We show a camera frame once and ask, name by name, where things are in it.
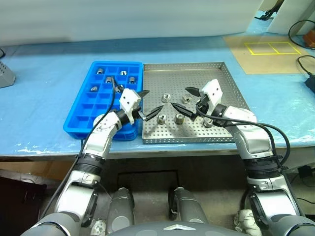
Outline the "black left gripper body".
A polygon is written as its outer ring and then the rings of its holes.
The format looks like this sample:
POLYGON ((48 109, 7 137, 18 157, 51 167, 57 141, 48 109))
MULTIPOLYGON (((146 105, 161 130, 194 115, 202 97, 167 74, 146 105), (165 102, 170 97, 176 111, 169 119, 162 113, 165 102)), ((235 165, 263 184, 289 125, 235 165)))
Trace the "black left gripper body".
POLYGON ((142 99, 136 103, 136 107, 132 111, 132 117, 134 120, 141 119, 142 121, 147 121, 147 116, 142 111, 142 99))

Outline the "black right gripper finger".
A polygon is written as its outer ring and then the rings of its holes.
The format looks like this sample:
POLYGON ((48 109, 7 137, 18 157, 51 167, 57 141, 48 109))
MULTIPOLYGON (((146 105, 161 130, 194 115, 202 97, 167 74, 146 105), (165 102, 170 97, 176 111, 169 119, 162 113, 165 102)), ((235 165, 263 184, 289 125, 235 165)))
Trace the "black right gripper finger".
POLYGON ((193 111, 188 110, 184 105, 181 105, 179 103, 171 103, 171 105, 176 111, 188 117, 190 120, 195 120, 197 118, 197 114, 195 114, 193 111))
POLYGON ((185 90, 187 92, 189 92, 191 95, 193 96, 196 96, 196 97, 200 97, 201 94, 200 94, 200 91, 198 88, 195 88, 195 87, 186 87, 185 90))

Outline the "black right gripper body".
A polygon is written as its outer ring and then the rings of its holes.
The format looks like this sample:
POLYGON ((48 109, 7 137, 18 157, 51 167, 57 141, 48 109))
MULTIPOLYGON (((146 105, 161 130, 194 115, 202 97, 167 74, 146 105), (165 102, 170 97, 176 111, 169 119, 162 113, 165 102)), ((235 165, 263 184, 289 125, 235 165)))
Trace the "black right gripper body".
POLYGON ((202 95, 196 103, 196 115, 197 116, 206 116, 209 110, 209 98, 206 94, 202 95))

